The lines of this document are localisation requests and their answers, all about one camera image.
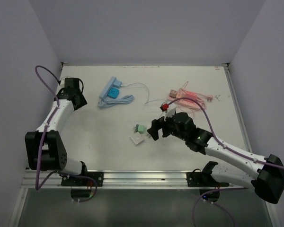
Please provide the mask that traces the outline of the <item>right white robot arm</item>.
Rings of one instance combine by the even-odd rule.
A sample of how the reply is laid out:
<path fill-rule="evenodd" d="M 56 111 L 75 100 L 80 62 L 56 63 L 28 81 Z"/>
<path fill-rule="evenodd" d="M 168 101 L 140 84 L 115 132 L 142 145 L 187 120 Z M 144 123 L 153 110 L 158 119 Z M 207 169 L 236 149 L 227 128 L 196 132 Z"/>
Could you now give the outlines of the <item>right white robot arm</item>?
<path fill-rule="evenodd" d="M 164 138 L 175 136 L 192 151 L 227 163 L 226 166 L 214 163 L 209 170 L 204 168 L 201 179 L 205 185 L 231 183 L 253 189 L 258 197 L 269 203 L 279 202 L 284 191 L 284 165 L 279 157 L 256 155 L 221 141 L 212 132 L 196 127 L 186 113 L 153 120 L 147 132 L 158 140 L 159 131 Z"/>

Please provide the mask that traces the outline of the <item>green charger plug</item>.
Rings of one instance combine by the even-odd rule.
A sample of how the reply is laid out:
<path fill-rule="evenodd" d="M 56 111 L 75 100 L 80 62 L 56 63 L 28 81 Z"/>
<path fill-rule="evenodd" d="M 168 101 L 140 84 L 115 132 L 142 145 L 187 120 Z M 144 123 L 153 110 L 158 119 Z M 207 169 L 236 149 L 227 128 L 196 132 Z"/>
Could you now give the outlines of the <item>green charger plug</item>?
<path fill-rule="evenodd" d="M 140 133 L 140 134 L 143 134 L 146 132 L 147 128 L 145 125 L 142 125 L 142 124 L 137 124 L 135 126 L 133 126 L 133 130 L 135 133 Z"/>

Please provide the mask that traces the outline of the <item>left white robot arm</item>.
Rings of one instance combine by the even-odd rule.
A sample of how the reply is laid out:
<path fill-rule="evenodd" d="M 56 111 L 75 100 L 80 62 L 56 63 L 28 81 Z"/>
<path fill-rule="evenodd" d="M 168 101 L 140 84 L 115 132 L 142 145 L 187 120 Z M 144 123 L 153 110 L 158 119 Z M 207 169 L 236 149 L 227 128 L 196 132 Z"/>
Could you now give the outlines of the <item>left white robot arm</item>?
<path fill-rule="evenodd" d="M 61 132 L 74 111 L 87 104 L 79 78 L 65 78 L 64 86 L 54 98 L 53 106 L 45 121 L 35 130 L 27 132 L 25 144 L 31 170 L 61 171 L 72 175 L 77 185 L 85 185 L 89 174 L 84 163 L 68 157 Z"/>

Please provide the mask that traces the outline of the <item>white charger plug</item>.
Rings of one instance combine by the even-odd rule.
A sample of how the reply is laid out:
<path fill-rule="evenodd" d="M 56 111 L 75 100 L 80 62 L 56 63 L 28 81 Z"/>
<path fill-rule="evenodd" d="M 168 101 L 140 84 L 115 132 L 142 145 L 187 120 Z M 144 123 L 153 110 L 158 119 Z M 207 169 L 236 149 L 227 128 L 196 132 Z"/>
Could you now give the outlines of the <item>white charger plug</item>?
<path fill-rule="evenodd" d="M 136 132 L 130 136 L 130 140 L 135 146 L 144 142 L 144 137 L 139 132 Z"/>

